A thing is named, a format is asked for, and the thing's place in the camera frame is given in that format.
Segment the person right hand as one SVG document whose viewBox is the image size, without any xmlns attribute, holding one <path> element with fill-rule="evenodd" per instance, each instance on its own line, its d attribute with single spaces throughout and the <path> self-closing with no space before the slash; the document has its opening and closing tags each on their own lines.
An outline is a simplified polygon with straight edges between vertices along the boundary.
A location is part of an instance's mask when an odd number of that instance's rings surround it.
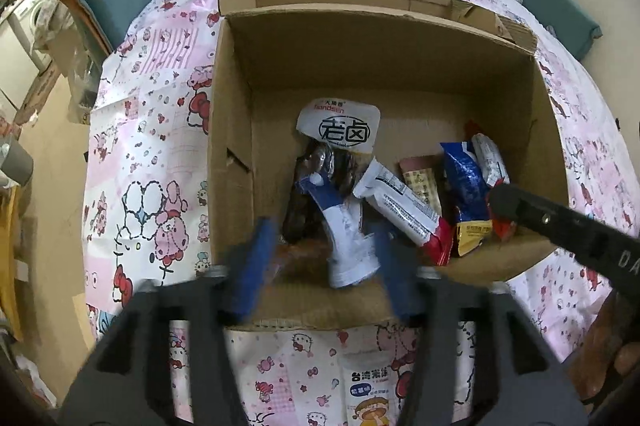
<svg viewBox="0 0 640 426">
<path fill-rule="evenodd" d="M 639 307 L 612 290 L 568 361 L 568 376 L 582 404 L 593 412 L 638 364 Z"/>
</svg>

